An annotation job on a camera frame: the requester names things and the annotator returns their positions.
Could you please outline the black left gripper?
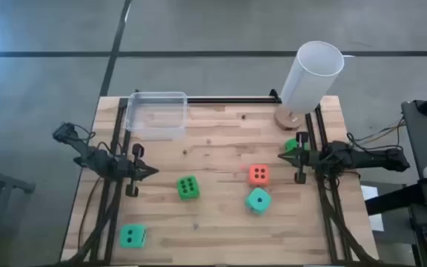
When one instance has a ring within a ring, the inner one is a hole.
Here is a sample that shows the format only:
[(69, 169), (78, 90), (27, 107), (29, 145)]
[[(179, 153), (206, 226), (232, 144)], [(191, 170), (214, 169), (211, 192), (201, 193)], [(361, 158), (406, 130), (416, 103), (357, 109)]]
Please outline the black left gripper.
[[(144, 156), (145, 149), (139, 143), (135, 143), (132, 147), (134, 160), (128, 159), (126, 154), (122, 154), (118, 161), (118, 175), (119, 181), (123, 182), (125, 178), (130, 179), (130, 183), (127, 185), (125, 195), (128, 197), (138, 197), (139, 189), (136, 186), (136, 169), (137, 159)], [(159, 170), (149, 165), (143, 165), (140, 169), (144, 172), (140, 174), (140, 179), (145, 179), (151, 175), (157, 174)]]

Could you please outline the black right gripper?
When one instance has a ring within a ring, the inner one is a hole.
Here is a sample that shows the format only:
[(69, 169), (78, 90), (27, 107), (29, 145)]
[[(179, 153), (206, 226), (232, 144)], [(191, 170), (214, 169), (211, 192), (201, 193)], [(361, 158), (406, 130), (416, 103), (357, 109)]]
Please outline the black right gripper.
[(297, 159), (299, 160), (299, 166), (297, 167), (297, 172), (294, 175), (294, 181), (296, 184), (305, 184), (306, 174), (304, 172), (304, 166), (308, 163), (308, 143), (309, 143), (309, 134), (305, 131), (299, 131), (296, 134), (297, 149), (299, 154), (297, 156), (297, 150), (285, 151), (278, 155), (282, 160), (285, 160), (291, 165), (297, 165)]

